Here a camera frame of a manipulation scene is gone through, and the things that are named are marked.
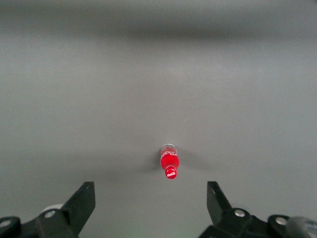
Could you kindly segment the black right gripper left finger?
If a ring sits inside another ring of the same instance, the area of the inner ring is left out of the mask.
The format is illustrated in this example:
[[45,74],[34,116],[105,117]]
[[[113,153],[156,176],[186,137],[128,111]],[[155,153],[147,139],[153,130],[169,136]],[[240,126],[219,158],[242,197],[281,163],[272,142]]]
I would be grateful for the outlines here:
[[33,220],[22,223],[19,217],[0,219],[2,238],[77,238],[96,206],[95,185],[84,182],[62,205],[44,209]]

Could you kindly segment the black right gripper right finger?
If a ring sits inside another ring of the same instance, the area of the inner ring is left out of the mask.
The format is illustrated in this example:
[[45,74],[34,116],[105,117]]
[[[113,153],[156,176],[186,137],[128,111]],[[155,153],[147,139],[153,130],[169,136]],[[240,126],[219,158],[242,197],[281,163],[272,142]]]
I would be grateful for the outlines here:
[[207,210],[212,224],[201,238],[293,238],[290,217],[271,215],[262,221],[247,210],[232,207],[216,181],[207,183]]

